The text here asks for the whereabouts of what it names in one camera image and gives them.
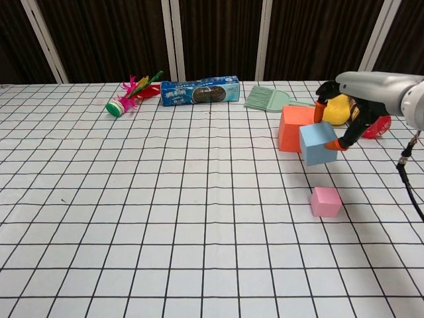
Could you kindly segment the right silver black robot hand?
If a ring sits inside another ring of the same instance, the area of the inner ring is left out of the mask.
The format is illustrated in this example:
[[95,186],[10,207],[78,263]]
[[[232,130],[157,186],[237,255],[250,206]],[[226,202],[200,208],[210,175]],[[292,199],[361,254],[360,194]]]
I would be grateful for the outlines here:
[[328,101],[339,95],[351,97],[359,114],[345,134],[325,148],[345,151],[383,116],[402,116],[407,124],[423,130],[423,76],[388,72],[343,72],[316,91],[314,122],[319,123]]

